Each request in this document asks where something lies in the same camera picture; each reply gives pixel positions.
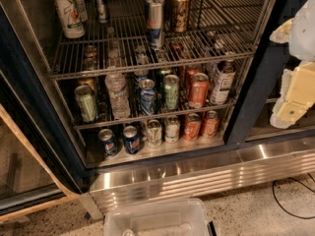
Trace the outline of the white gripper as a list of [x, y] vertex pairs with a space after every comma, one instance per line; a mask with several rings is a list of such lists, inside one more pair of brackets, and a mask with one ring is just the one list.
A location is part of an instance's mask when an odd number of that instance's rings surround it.
[[270, 41], [287, 43], [289, 53], [302, 61], [293, 71], [283, 70], [281, 96], [274, 105], [270, 124], [286, 129], [315, 103], [315, 0], [307, 0], [295, 14], [275, 29]]

